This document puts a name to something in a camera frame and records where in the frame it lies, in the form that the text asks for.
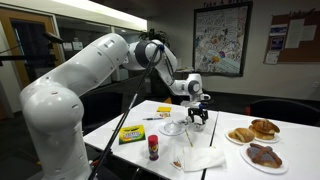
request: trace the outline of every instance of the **doorway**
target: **doorway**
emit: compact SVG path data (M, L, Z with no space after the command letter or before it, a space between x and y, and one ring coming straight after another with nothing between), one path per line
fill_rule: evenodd
M55 34L51 16L0 8L0 20L11 54L29 57L15 61L22 88L62 63L57 44L43 36Z

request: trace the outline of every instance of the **framed poster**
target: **framed poster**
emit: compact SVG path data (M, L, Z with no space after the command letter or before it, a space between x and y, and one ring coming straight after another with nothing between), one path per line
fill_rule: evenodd
M251 1L194 10L195 72L243 76L251 11Z

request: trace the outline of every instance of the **chair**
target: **chair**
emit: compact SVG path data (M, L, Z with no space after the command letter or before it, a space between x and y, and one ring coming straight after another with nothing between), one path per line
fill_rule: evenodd
M320 120L320 110L285 99L263 99L246 107L246 114L280 121L311 125Z
M82 130L86 135L121 114L122 93L100 92L80 97L84 106Z

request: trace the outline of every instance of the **napkin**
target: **napkin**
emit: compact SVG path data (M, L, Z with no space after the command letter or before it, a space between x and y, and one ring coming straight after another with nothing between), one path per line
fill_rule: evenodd
M215 147L184 147L178 158L185 172L199 171L225 162L223 151Z

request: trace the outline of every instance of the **pastry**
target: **pastry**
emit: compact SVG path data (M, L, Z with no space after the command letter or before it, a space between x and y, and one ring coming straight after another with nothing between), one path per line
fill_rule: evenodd
M274 134L280 132L278 126L268 119L255 119L251 124L249 129L252 130L256 138L259 139L272 140L274 139Z
M247 149L247 155L253 163L262 166L279 168L282 164L282 160L273 152L270 146L264 147L259 144L250 143L250 147Z
M254 133L247 128L237 128L230 132L228 136L232 139L237 139L243 143L250 142L254 139Z

